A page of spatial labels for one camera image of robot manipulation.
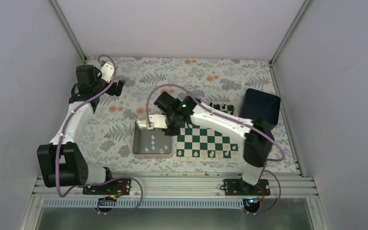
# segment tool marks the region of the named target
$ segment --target dark blue bin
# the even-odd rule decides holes
[[[248,89],[243,97],[239,117],[256,120],[262,117],[272,130],[278,123],[280,97],[259,90]]]

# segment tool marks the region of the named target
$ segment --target floral tablecloth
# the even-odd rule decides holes
[[[174,83],[184,86],[202,101],[230,102],[239,109],[248,88],[275,94],[269,64],[264,60],[238,59],[187,59],[114,57],[118,65],[117,79],[125,80],[122,95],[103,95],[94,118],[87,125],[79,147],[89,164],[110,167],[121,172],[242,172],[244,162],[196,162],[171,159],[135,159],[132,154],[133,127],[138,118],[145,117],[145,104],[150,91],[156,86]],[[87,64],[100,68],[97,57],[90,57]],[[165,87],[174,97],[183,99],[185,94],[176,88]],[[160,110],[152,105],[150,114]],[[282,162],[268,162],[273,172],[295,172],[282,116],[272,130],[275,140],[286,151]],[[279,158],[273,147],[269,158]]]

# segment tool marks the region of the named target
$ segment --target green and white chessboard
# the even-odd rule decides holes
[[[214,103],[215,108],[218,108],[217,104],[220,105],[219,110],[235,114],[232,105],[224,106],[224,103]],[[180,131],[181,134],[176,137],[174,142],[174,158],[177,160],[215,162],[238,162],[240,160],[238,143],[217,131],[187,124],[182,124]]]

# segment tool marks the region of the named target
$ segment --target black mounting plate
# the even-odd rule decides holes
[[[225,179],[223,180],[223,186],[225,195],[226,196],[261,196],[262,191],[260,191],[260,188],[263,189],[264,195],[269,196],[270,195],[270,187],[269,187],[269,181],[266,179],[260,179],[259,182],[254,186],[255,189],[253,189],[250,193],[245,192],[242,189],[242,179]]]
[[[122,195],[129,195],[131,180],[127,178],[118,179],[112,181],[108,184],[101,186],[91,186],[90,188],[84,187],[82,194],[84,195],[117,195],[117,193],[122,192],[121,187],[116,186],[117,184],[123,184],[125,187],[125,192]]]

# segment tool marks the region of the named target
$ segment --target purple cable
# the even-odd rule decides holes
[[[140,200],[139,200],[139,203],[132,209],[128,210],[128,211],[125,211],[125,212],[112,212],[112,213],[106,213],[106,212],[101,212],[99,210],[99,206],[102,205],[103,203],[106,203],[106,202],[116,202],[115,200],[103,200],[101,202],[98,203],[97,207],[96,207],[96,211],[98,212],[98,214],[104,214],[104,215],[123,215],[123,214],[128,214],[128,213],[131,213],[133,211],[135,211],[136,209],[139,208],[139,206],[142,204],[142,201],[143,201],[143,187],[142,185],[140,184],[140,182],[138,180],[136,180],[135,178],[131,177],[131,176],[120,176],[120,177],[117,177],[117,178],[114,178],[114,179],[111,179],[107,182],[103,182],[103,183],[99,183],[99,184],[90,184],[90,185],[81,185],[79,187],[87,187],[87,186],[100,186],[100,185],[104,185],[104,184],[107,184],[107,183],[110,183],[112,181],[115,181],[115,180],[119,180],[119,179],[122,179],[122,178],[127,178],[127,179],[131,179],[131,180],[134,180],[140,187]]]
[[[115,64],[114,60],[108,56],[108,55],[105,55],[105,54],[102,54],[100,56],[98,56],[98,61],[102,58],[102,57],[105,57],[105,58],[108,58],[109,60],[111,60],[112,62],[112,65],[114,66],[115,68],[115,71],[114,73],[112,74],[112,78],[111,78],[111,81],[109,82],[109,84],[105,87],[105,89],[103,89],[101,92],[97,93],[95,96],[93,96],[92,98],[84,101],[82,104],[80,104],[79,106],[77,106],[77,108],[75,108],[73,110],[73,112],[67,117],[66,121],[64,122],[64,125],[63,125],[63,128],[61,130],[61,136],[58,140],[58,144],[57,144],[57,149],[56,149],[56,171],[55,171],[55,178],[56,178],[56,189],[57,189],[57,194],[59,197],[63,198],[65,196],[67,196],[67,194],[73,189],[75,188],[76,186],[72,186],[70,187],[64,194],[61,193],[61,189],[60,189],[60,147],[61,147],[61,144],[63,142],[63,138],[64,138],[64,135],[65,135],[65,132],[66,132],[66,129],[67,129],[67,125],[69,124],[72,116],[74,116],[74,114],[76,112],[78,112],[78,110],[83,107],[85,104],[91,102],[92,100],[95,100],[97,97],[101,96],[102,94],[104,94],[111,86],[112,84],[114,83],[115,81],[115,76],[116,76],[116,71],[118,70],[118,66]]]
[[[270,174],[274,177],[274,179],[277,181],[277,184],[278,184],[278,198],[277,198],[277,200],[276,200],[275,204],[274,204],[271,208],[269,208],[268,210],[266,210],[266,211],[264,211],[264,212],[260,212],[260,213],[253,213],[253,215],[254,215],[254,216],[257,216],[257,215],[263,215],[263,214],[266,214],[266,213],[270,212],[271,210],[273,210],[273,209],[278,205],[278,202],[280,201],[280,198],[281,198],[281,186],[280,186],[280,181],[278,180],[278,178],[276,177],[276,175],[274,175],[274,173],[272,173],[271,171],[269,171],[269,170],[264,170],[264,172],[268,172],[268,173],[270,173]],[[245,208],[243,208],[243,211],[244,211],[244,212],[246,212],[246,214],[247,214],[247,215],[249,214],[249,212],[248,212]]]
[[[214,110],[213,108],[211,108],[211,109],[206,108],[206,107],[205,107],[205,106],[203,106],[203,105],[202,105],[198,100],[196,100],[196,99],[195,99],[195,97],[193,97],[193,96],[190,94],[190,92],[189,92],[188,90],[186,90],[184,87],[179,86],[179,85],[176,85],[176,84],[163,84],[163,85],[157,86],[156,88],[154,88],[154,89],[150,92],[150,94],[149,94],[149,96],[148,96],[148,98],[147,98],[147,101],[146,101],[146,122],[147,122],[147,125],[148,125],[148,126],[150,126],[150,118],[149,118],[149,102],[150,102],[150,97],[154,94],[154,92],[155,92],[156,90],[158,90],[158,89],[160,89],[160,88],[162,88],[162,87],[165,87],[165,86],[173,86],[173,87],[176,87],[176,88],[179,88],[179,89],[183,90],[183,91],[184,91],[188,96],[190,96],[190,97],[191,97],[191,99],[193,99],[193,101],[195,101],[195,103],[196,103],[197,105],[199,105],[199,106],[200,106],[201,108],[203,108],[204,110],[206,110],[206,111],[210,112],[211,114],[213,114],[213,115],[215,115],[215,116],[218,116],[218,117],[220,117],[220,118],[226,119],[226,120],[228,120],[228,121],[232,121],[232,122],[234,122],[234,123],[236,123],[236,124],[238,124],[238,125],[248,127],[249,129],[251,129],[251,130],[255,131],[256,133],[258,133],[258,134],[262,135],[264,138],[266,138],[267,140],[269,140],[273,145],[275,145],[275,146],[276,146],[276,148],[278,148],[278,150],[279,150],[279,151],[280,151],[280,153],[281,153],[281,158],[279,158],[279,159],[266,159],[266,161],[282,161],[282,160],[284,160],[284,158],[286,157],[286,154],[285,154],[284,150],[280,147],[280,145],[279,145],[279,144],[277,144],[273,139],[271,139],[268,135],[266,135],[265,133],[263,133],[263,132],[262,132],[262,131],[260,131],[259,129],[257,129],[257,128],[255,128],[255,127],[253,127],[253,126],[249,125],[249,124],[244,124],[242,121],[238,121],[238,120],[236,120],[236,119],[233,119],[233,118],[227,117],[227,116],[225,116],[225,115],[222,115],[222,114],[215,114],[215,113],[213,112],[213,110]]]

